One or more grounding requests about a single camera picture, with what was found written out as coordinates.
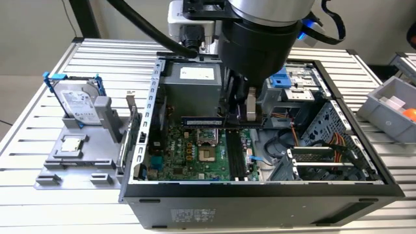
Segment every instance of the orange object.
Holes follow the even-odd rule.
[[[403,112],[402,112],[402,115],[409,117],[410,120],[416,121],[416,109],[406,109]]]

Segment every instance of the aluminum extrusion table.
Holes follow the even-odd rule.
[[[51,74],[93,76],[98,73],[106,94],[111,97],[111,107],[119,115],[127,115],[126,91],[134,92],[137,107],[142,110],[145,106],[155,51],[165,49],[153,42],[85,39],[83,42],[70,44]],[[321,61],[353,112],[365,102],[366,93],[381,84],[359,57],[345,50],[293,48],[289,58]],[[129,206],[117,203],[118,190],[33,189],[34,178],[62,127],[61,116],[62,110],[55,98],[41,85],[0,143],[0,233],[157,232],[143,231]],[[403,200],[339,228],[201,229],[169,232],[416,233],[416,145],[398,144],[367,122],[361,119],[358,121],[403,190]]]

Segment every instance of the gray storage bin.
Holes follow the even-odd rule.
[[[401,114],[401,111],[416,108],[416,87],[391,77],[366,96],[366,102],[358,109],[357,115],[398,142],[416,143],[416,123]],[[401,110],[395,110],[382,101],[394,99],[393,96],[405,102]]]

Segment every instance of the white sticker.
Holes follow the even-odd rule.
[[[186,125],[221,125],[222,121],[217,120],[187,120]]]
[[[214,80],[213,68],[206,67],[182,67],[179,79],[206,79]]]
[[[173,222],[211,222],[215,209],[170,209]]]
[[[59,94],[75,120],[83,124],[101,124],[91,100],[85,92],[62,90]]]

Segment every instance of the black pole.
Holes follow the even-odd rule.
[[[69,0],[83,38],[101,38],[89,0]]]

